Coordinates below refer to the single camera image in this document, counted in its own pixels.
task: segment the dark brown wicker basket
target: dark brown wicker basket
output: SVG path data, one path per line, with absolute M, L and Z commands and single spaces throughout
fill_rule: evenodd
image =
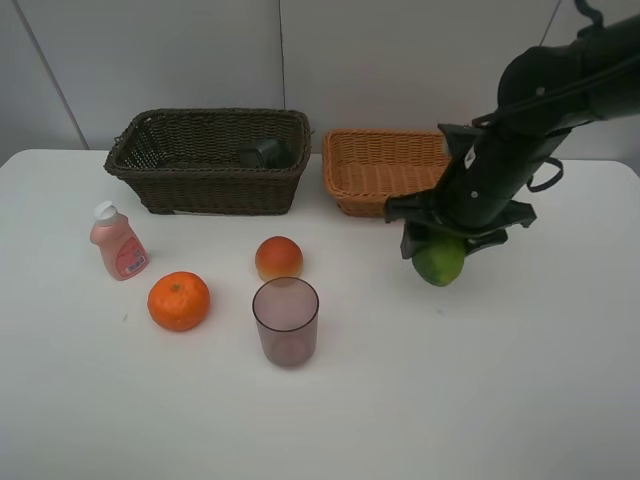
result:
M 240 166 L 237 148 L 283 141 L 286 169 Z M 105 169 L 151 213 L 280 215 L 293 202 L 311 150 L 307 117 L 264 109 L 162 109 L 141 113 L 116 139 Z

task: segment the cup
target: cup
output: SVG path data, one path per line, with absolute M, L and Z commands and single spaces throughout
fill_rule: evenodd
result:
M 318 294 L 304 280 L 281 277 L 265 283 L 253 297 L 253 314 L 262 350 L 269 361 L 295 367 L 316 350 Z

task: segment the orange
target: orange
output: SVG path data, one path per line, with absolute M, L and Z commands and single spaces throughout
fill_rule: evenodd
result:
M 190 272 L 175 272 L 153 286 L 147 306 L 158 325 L 182 332 L 204 320 L 210 300 L 209 289 L 200 277 Z

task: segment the white bottle cap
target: white bottle cap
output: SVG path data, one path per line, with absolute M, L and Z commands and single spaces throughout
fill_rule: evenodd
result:
M 118 210 L 107 200 L 93 209 L 93 216 L 96 219 L 96 225 L 112 225 L 118 219 Z

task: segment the white wall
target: white wall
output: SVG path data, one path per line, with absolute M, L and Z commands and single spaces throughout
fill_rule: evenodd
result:
M 640 14 L 640 0 L 590 0 L 589 3 L 602 11 L 605 25 Z M 576 11 L 573 0 L 563 0 L 544 45 L 571 43 L 577 31 L 589 23 Z M 560 158 L 620 160 L 640 174 L 640 117 L 620 118 L 576 128 L 555 155 Z
M 30 148 L 82 148 L 13 5 L 0 2 L 0 166 Z
M 496 107 L 557 0 L 282 0 L 287 107 L 316 129 L 434 129 Z
M 278 0 L 20 0 L 91 148 L 160 107 L 282 108 Z
M 505 66 L 543 37 L 557 0 L 18 0 L 91 148 L 149 108 L 304 111 L 329 129 L 433 129 L 495 108 Z M 590 0 L 607 23 L 640 0 Z M 280 48 L 282 13 L 283 51 Z M 586 25 L 562 0 L 545 45 Z M 284 62 L 284 90 L 282 78 Z M 26 148 L 82 148 L 11 2 L 0 2 L 0 164 Z M 640 172 L 640 117 L 576 129 L 564 158 Z

